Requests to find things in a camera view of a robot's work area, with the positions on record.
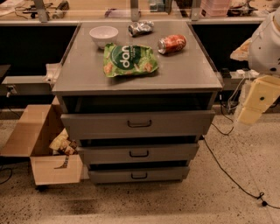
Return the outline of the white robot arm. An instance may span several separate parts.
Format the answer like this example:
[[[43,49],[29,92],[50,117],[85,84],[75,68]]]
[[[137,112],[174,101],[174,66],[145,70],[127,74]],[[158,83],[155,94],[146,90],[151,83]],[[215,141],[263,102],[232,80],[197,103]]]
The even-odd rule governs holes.
[[[242,87],[240,104],[234,113],[237,125],[250,126],[280,96],[280,7],[265,18],[230,58],[246,60],[248,67],[260,74]]]

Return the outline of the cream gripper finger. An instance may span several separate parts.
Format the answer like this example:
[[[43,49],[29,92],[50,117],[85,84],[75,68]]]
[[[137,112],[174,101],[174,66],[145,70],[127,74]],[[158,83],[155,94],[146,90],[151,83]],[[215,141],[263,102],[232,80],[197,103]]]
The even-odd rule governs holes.
[[[234,51],[232,51],[232,53],[230,54],[230,58],[232,60],[248,61],[250,44],[251,44],[251,38],[248,38],[239,47],[237,47]]]
[[[253,80],[249,85],[245,101],[240,104],[236,122],[242,125],[254,124],[280,96],[280,78],[264,75]]]

